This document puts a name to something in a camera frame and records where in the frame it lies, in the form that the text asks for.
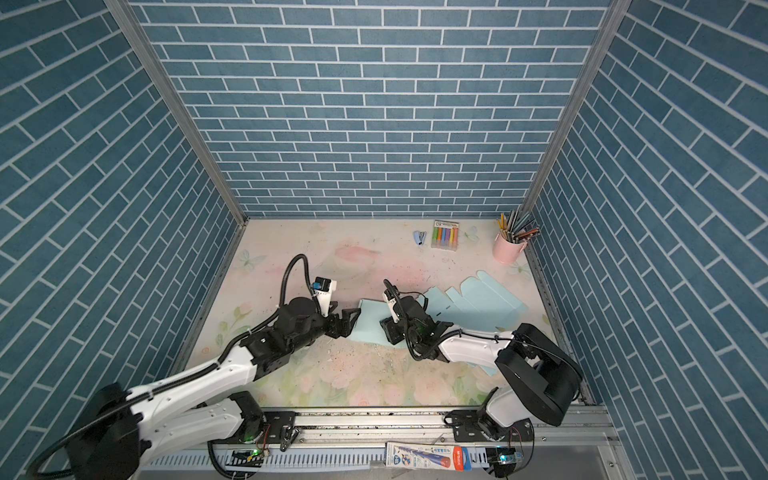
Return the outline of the light blue paper box sheet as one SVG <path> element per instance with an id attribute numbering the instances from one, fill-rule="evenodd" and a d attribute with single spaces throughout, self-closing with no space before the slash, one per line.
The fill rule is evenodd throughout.
<path id="1" fill-rule="evenodd" d="M 390 309 L 385 302 L 363 299 L 360 301 L 359 308 L 361 313 L 350 335 L 347 337 L 348 340 L 395 349 L 406 349 L 405 341 L 401 341 L 396 345 L 391 344 L 380 325 L 381 320 L 391 316 Z"/>

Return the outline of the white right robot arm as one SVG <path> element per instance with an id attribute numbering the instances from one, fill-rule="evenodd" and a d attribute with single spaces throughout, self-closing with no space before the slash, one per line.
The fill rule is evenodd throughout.
<path id="1" fill-rule="evenodd" d="M 578 396 L 582 369 L 537 327 L 521 323 L 512 332 L 468 330 L 437 321 L 426 304 L 396 289 L 383 294 L 390 317 L 381 322 L 389 343 L 405 344 L 416 361 L 468 363 L 497 370 L 506 381 L 485 398 L 478 426 L 499 429 L 538 419 L 559 426 Z"/>

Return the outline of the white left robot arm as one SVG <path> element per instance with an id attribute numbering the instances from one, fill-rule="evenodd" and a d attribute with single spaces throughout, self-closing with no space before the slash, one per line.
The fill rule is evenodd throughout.
<path id="1" fill-rule="evenodd" d="M 76 479 L 129 479 L 169 453 L 214 441 L 263 442 L 269 427 L 245 386 L 286 365 L 321 336 L 347 337 L 358 308 L 318 309 L 299 297 L 233 338 L 220 356 L 149 385 L 113 383 L 92 398 L 65 444 Z"/>

